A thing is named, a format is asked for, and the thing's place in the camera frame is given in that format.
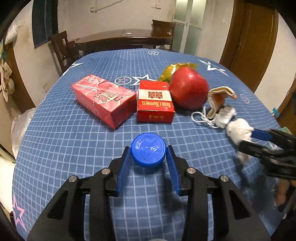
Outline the person's right hand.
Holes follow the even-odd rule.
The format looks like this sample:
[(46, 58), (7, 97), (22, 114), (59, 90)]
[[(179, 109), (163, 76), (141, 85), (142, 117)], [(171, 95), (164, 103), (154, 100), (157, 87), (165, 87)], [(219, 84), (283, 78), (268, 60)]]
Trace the person's right hand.
[(277, 207), (285, 204), (286, 199), (287, 199), (287, 191), (288, 191), (290, 185), (291, 185), (290, 180), (279, 179), (278, 184), (277, 184), (276, 195), (274, 198), (275, 205)]

